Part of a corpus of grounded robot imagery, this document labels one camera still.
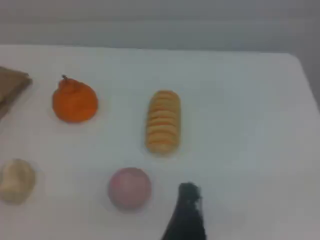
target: brown box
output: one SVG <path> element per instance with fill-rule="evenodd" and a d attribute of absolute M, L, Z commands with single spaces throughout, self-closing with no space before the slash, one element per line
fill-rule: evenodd
<path fill-rule="evenodd" d="M 28 73 L 0 66 L 0 119 L 11 104 L 32 83 Z"/>

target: black object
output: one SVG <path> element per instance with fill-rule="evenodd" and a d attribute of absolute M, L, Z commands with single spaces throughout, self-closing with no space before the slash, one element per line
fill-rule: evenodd
<path fill-rule="evenodd" d="M 181 183 L 173 215 L 161 240 L 206 240 L 201 200 L 196 185 Z"/>

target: pink fruit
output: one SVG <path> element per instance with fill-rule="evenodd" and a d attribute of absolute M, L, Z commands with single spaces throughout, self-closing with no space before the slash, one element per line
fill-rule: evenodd
<path fill-rule="evenodd" d="M 119 209 L 139 209 L 151 196 L 150 179 L 139 168 L 122 168 L 111 177 L 108 184 L 108 196 Z"/>

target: toy food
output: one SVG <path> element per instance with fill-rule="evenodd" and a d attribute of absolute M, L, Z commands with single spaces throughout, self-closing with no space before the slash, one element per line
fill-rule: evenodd
<path fill-rule="evenodd" d="M 179 96 L 170 90 L 156 92 L 149 104 L 145 145 L 150 152 L 169 154 L 180 144 L 181 107 Z"/>
<path fill-rule="evenodd" d="M 151 182 L 139 168 L 127 167 L 117 171 L 108 184 L 111 202 L 121 210 L 137 210 L 151 196 Z"/>
<path fill-rule="evenodd" d="M 206 240 L 200 188 L 192 182 L 179 185 L 178 198 L 161 240 Z"/>
<path fill-rule="evenodd" d="M 65 75 L 52 96 L 52 108 L 56 116 L 67 123 L 81 123 L 91 119 L 98 110 L 95 91 Z"/>
<path fill-rule="evenodd" d="M 0 197 L 10 204 L 21 204 L 31 194 L 36 184 L 36 173 L 31 165 L 21 159 L 7 162 L 2 169 Z"/>

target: food item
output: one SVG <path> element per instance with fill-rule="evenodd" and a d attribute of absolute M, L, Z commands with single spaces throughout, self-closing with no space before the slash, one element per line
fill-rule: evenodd
<path fill-rule="evenodd" d="M 21 204 L 31 194 L 36 184 L 36 173 L 25 160 L 14 159 L 2 169 L 0 197 L 10 204 Z"/>
<path fill-rule="evenodd" d="M 181 183 L 171 220 L 161 240 L 206 240 L 200 189 L 191 182 Z"/>
<path fill-rule="evenodd" d="M 0 66 L 0 119 L 31 83 L 32 79 L 27 73 Z"/>
<path fill-rule="evenodd" d="M 181 107 L 179 96 L 170 90 L 156 92 L 149 104 L 145 145 L 150 152 L 169 154 L 180 144 Z"/>
<path fill-rule="evenodd" d="M 111 177 L 107 191 L 117 208 L 137 210 L 149 200 L 151 182 L 148 175 L 139 168 L 122 168 Z"/>
<path fill-rule="evenodd" d="M 56 116 L 67 123 L 81 123 L 91 119 L 98 110 L 95 91 L 83 82 L 65 75 L 52 96 Z"/>

